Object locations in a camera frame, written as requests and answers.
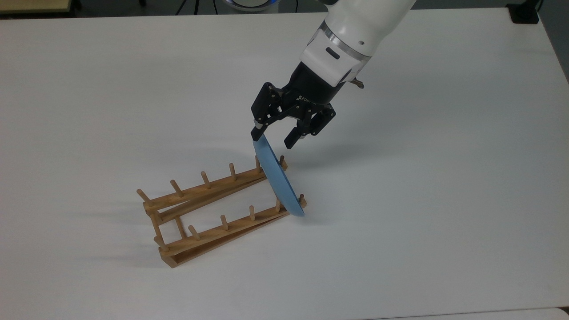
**table surface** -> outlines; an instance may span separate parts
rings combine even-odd
[[[569,305],[569,86],[541,24],[412,11],[317,137],[308,201],[176,269],[151,198],[254,167],[250,104],[324,14],[0,21],[7,319],[358,319]],[[183,217],[268,208],[267,182]],[[173,224],[162,228],[176,240]]]

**black cable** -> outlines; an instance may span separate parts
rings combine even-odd
[[[182,8],[183,8],[184,5],[185,5],[185,2],[186,2],[186,0],[182,1],[182,5],[180,5],[180,7],[178,8],[178,11],[176,11],[176,14],[175,14],[175,15],[178,15],[178,14],[180,13],[180,11],[182,10]]]

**wooden slat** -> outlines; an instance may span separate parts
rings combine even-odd
[[[306,206],[306,201],[302,201],[301,205],[303,207]],[[189,237],[186,239],[181,239],[178,241],[174,241],[172,243],[168,244],[168,248],[169,251],[160,251],[160,254],[162,256],[167,256],[167,257],[171,257],[174,255],[177,255],[178,253],[187,251],[187,250],[192,250],[195,249],[199,246],[208,244],[210,242],[213,241],[217,241],[221,238],[224,238],[225,241],[223,241],[222,243],[220,243],[219,245],[222,245],[223,243],[227,243],[229,241],[232,241],[232,237],[231,235],[235,234],[235,233],[239,233],[243,230],[246,229],[257,229],[260,228],[261,226],[265,225],[266,222],[271,221],[275,218],[281,218],[282,216],[288,215],[288,211],[282,210],[280,212],[276,212],[275,211],[275,207],[257,212],[255,214],[255,221],[251,221],[251,217],[250,216],[246,216],[244,218],[232,221],[228,223],[228,227],[229,230],[225,230],[224,226],[221,225],[219,227],[215,227],[203,232],[198,233],[198,238],[199,240],[197,240],[197,237]]]
[[[236,174],[237,180],[233,180],[232,177],[225,177],[219,180],[215,180],[210,182],[211,188],[207,188],[206,185],[201,184],[196,187],[188,188],[182,190],[184,196],[179,196],[177,193],[168,194],[165,196],[161,196],[155,199],[150,199],[151,206],[145,203],[144,207],[146,211],[152,210],[160,210],[167,207],[174,206],[179,203],[186,202],[193,198],[198,198],[201,196],[207,196],[214,193],[217,193],[221,190],[226,190],[228,188],[237,187],[245,182],[250,182],[253,180],[257,180],[259,178],[266,178],[265,173],[261,171],[261,173],[257,173],[256,169],[252,169],[249,171],[245,171],[239,174]]]
[[[238,238],[246,235],[247,233],[253,232],[260,227],[264,227],[265,225],[267,225],[269,223],[273,223],[279,219],[282,219],[287,215],[288,215],[288,213],[285,215],[277,216],[274,219],[267,220],[265,222],[259,223],[257,226],[250,227],[247,229],[243,229],[243,230],[235,232],[235,233],[233,233],[227,237],[221,237],[217,240],[208,242],[208,243],[201,245],[199,247],[189,249],[189,250],[186,250],[184,252],[180,252],[175,256],[171,256],[171,257],[161,256],[161,258],[164,262],[166,262],[167,265],[170,266],[170,268],[175,268],[175,267],[179,266],[180,264],[183,264],[184,262],[188,262],[189,260],[192,260],[196,257],[199,257],[199,256],[203,255],[204,253],[207,253],[207,252],[214,250],[214,249],[216,249],[216,248],[218,248],[218,247],[220,247],[220,246],[222,246],[228,242],[231,242],[235,239],[238,239]]]
[[[159,217],[161,218],[161,222],[159,224],[164,224],[168,221],[171,221],[172,219],[174,219],[176,216],[182,216],[185,215],[189,212],[192,212],[194,210],[197,210],[203,206],[206,206],[207,204],[210,204],[212,202],[218,201],[228,195],[234,194],[237,191],[241,191],[247,187],[250,187],[256,183],[259,183],[261,181],[264,181],[265,178],[261,178],[261,179],[257,179],[254,181],[251,181],[249,183],[245,183],[242,184],[236,188],[232,188],[226,191],[220,191],[218,193],[215,193],[211,196],[202,196],[193,200],[189,200],[186,201],[185,203],[182,203],[174,208],[170,208],[164,212],[159,213]]]

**blue plate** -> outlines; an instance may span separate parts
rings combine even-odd
[[[253,147],[255,147],[257,158],[267,176],[267,180],[269,180],[275,195],[277,195],[282,205],[293,216],[304,216],[304,210],[302,210],[298,198],[265,135],[262,135],[259,141],[253,141]]]

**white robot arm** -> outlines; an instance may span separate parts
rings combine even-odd
[[[373,56],[415,0],[319,0],[328,15],[300,56],[289,83],[278,89],[265,83],[251,107],[258,141],[266,128],[285,117],[297,119],[284,140],[287,148],[306,135],[317,135],[336,115],[330,101]]]

